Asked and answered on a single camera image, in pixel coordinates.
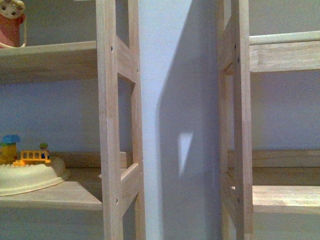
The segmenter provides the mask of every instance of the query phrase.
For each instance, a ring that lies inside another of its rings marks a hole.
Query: yellow toy house
[[[17,144],[20,142],[18,135],[7,135],[0,143],[0,164],[12,164],[18,159]]]
[[[16,160],[13,163],[13,166],[23,167],[26,164],[30,164],[33,162],[44,162],[46,164],[51,163],[51,160],[49,159],[48,150],[22,151],[21,152],[21,159]]]

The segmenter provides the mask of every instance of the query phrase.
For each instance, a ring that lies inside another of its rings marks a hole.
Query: wooden frame
[[[106,240],[123,239],[122,218],[132,201],[135,201],[136,239],[146,239],[138,0],[128,1],[128,18],[129,48],[117,37],[116,1],[96,1],[102,204]],[[133,88],[134,164],[124,176],[121,176],[120,169],[118,76],[124,77]]]
[[[249,1],[217,3],[221,234],[253,240],[253,213],[320,213],[319,150],[252,150],[250,72],[320,69],[320,31],[249,36]],[[233,75],[234,151],[228,150]]]

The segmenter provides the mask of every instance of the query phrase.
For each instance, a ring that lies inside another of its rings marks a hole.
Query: wooden ladder side
[[[123,240],[115,0],[96,0],[96,26],[104,239]]]
[[[131,95],[132,147],[133,163],[139,165],[139,189],[135,198],[135,234],[136,240],[146,239],[144,162],[142,140],[142,105],[140,81],[140,42],[138,0],[128,0],[129,48],[133,53],[134,82]]]
[[[216,3],[216,42],[217,42],[217,56],[218,56],[218,116],[219,116],[219,165],[220,165],[220,216],[221,216],[221,239],[230,240],[229,236],[229,216],[231,219],[235,215],[234,201],[230,196],[231,185],[228,184],[226,176],[228,174],[228,94],[227,94],[227,79],[226,69],[223,66],[223,52],[224,48],[228,47],[224,43],[225,31],[225,6],[224,0],[218,0]]]
[[[249,0],[232,0],[233,115],[235,145],[236,239],[252,240],[252,123],[250,88]]]
[[[97,55],[104,238],[123,240],[123,215],[135,205],[135,235],[146,239],[138,0],[128,1],[127,47],[116,32],[116,0],[97,0]],[[118,76],[129,82],[133,165],[121,180]]]

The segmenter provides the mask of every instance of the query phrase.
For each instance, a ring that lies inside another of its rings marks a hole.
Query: blue toy roof
[[[20,137],[18,135],[7,135],[2,138],[4,144],[15,144],[20,142]]]

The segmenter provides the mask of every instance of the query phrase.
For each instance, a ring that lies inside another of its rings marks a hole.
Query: toy
[[[41,144],[40,144],[40,149],[43,150],[43,151],[47,151],[48,154],[49,154],[48,144],[47,144],[47,143],[45,143],[45,142],[41,143]],[[41,154],[41,158],[44,159],[44,158],[45,158],[45,154]]]
[[[12,164],[18,159],[17,145],[20,142],[18,135],[7,135],[0,143],[0,164]]]
[[[0,197],[40,190],[65,181],[70,176],[65,162],[58,157],[49,159],[48,144],[41,150],[21,151],[17,159],[18,135],[2,138],[0,147]]]
[[[25,4],[20,0],[0,0],[0,48],[20,45],[20,25],[24,22],[24,42],[27,44],[27,23],[23,14]]]
[[[44,162],[45,164],[51,163],[51,160],[49,159],[48,144],[41,143],[40,149],[40,151],[21,151],[20,160],[13,162],[13,166],[23,167],[26,164],[34,162]]]

